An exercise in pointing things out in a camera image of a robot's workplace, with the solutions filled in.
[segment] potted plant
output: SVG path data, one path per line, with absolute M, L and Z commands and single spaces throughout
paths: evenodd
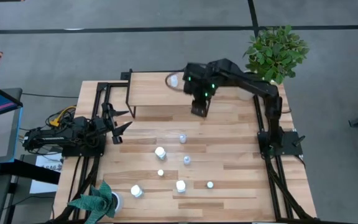
M 91 185 L 92 195 L 81 195 L 81 198 L 69 202 L 69 205 L 91 211 L 85 224 L 94 224 L 104 215 L 114 218 L 122 207 L 122 200 L 117 193 L 112 192 L 110 186 L 102 182 L 99 190 Z
M 306 59 L 309 48 L 299 35 L 290 31 L 291 26 L 288 25 L 276 30 L 262 30 L 257 38 L 251 36 L 252 45 L 243 55 L 249 55 L 246 68 L 277 84 L 281 84 L 285 77 L 295 77 L 292 69 Z

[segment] concrete floor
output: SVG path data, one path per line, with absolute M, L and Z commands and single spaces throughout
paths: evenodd
M 358 25 L 358 1 L 257 0 L 260 26 Z M 250 26 L 245 0 L 26 0 L 0 3 L 0 29 Z M 285 80 L 319 218 L 358 223 L 358 30 L 299 30 L 308 59 Z M 252 31 L 97 34 L 0 34 L 0 88 L 76 96 L 83 80 L 119 79 L 123 71 L 172 70 L 189 61 L 242 54 Z M 76 100 L 23 96 L 23 128 Z M 21 205 L 14 223 L 40 222 L 50 202 Z

